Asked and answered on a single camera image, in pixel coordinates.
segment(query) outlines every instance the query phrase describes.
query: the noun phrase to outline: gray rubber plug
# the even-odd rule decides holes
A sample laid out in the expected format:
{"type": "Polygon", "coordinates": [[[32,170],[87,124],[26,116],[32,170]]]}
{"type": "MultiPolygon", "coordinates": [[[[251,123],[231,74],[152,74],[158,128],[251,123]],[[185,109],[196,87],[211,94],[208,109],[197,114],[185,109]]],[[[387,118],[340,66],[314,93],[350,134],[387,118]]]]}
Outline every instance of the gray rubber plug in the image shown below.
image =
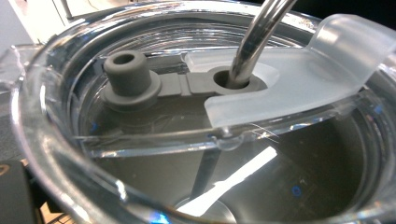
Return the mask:
{"type": "Polygon", "coordinates": [[[139,110],[156,102],[161,80],[149,70],[144,54],[136,50],[120,51],[106,59],[104,68],[109,82],[100,96],[112,109],[139,110]]]}

